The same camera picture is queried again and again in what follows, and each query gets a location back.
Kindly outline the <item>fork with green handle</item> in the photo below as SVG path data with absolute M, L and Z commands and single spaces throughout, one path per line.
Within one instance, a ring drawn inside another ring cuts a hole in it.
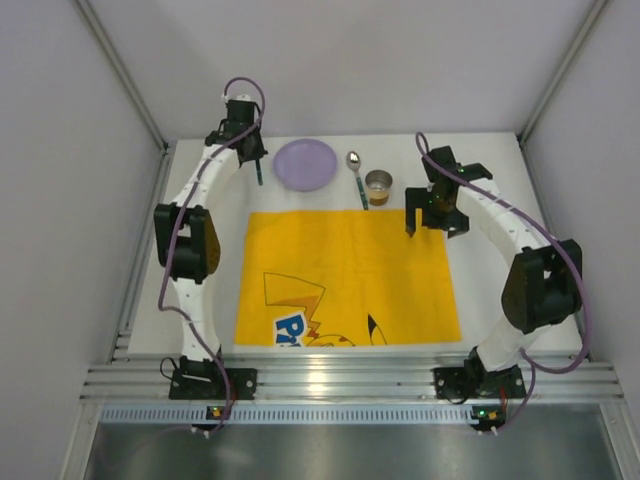
M 262 172 L 260 160 L 255 160 L 255 167 L 256 167 L 256 177 L 257 177 L 258 185 L 263 186 L 264 179 L 263 179 L 263 172 Z

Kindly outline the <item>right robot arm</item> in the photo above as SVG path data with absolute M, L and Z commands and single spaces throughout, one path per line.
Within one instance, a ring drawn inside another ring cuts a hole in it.
M 423 226 L 455 237 L 475 225 L 499 251 L 509 266 L 503 315 L 469 357 L 484 374 L 507 370 L 546 330 L 582 308 L 581 247 L 557 240 L 506 200 L 482 164 L 460 164 L 448 146 L 418 150 L 430 184 L 405 190 L 406 233 Z

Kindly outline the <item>yellow Pikachu cloth placemat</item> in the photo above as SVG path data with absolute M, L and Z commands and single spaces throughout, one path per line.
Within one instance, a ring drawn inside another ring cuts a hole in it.
M 253 213 L 235 342 L 386 347 L 462 339 L 445 237 L 401 210 Z

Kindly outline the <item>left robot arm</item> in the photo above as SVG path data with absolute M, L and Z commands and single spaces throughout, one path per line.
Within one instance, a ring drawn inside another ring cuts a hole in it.
M 181 356 L 200 363 L 213 360 L 221 348 L 212 307 L 205 300 L 221 257 L 212 210 L 241 166 L 266 155 L 260 132 L 263 106 L 248 95 L 227 97 L 225 106 L 226 117 L 206 137 L 184 187 L 153 212 L 156 253 L 163 270 L 157 308 L 178 315 Z

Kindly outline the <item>purple plastic plate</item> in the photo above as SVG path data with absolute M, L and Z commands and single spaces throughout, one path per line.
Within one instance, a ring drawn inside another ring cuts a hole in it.
M 334 150 L 325 142 L 303 138 L 281 147 L 272 168 L 280 183 L 293 191 L 310 192 L 327 186 L 337 172 Z

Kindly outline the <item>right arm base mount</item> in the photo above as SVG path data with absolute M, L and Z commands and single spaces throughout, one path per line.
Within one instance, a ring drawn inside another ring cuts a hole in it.
M 473 348 L 461 366 L 433 370 L 436 397 L 453 404 L 470 399 L 523 399 L 526 388 L 521 369 L 515 365 L 487 371 L 477 349 Z

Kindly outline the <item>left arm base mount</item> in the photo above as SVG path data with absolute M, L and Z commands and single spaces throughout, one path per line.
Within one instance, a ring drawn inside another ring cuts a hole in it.
M 226 370 L 230 384 L 231 400 L 253 400 L 257 388 L 257 370 L 230 368 Z M 225 400 L 226 384 L 221 373 L 214 369 L 210 374 L 196 374 L 175 370 L 168 397 L 171 400 Z

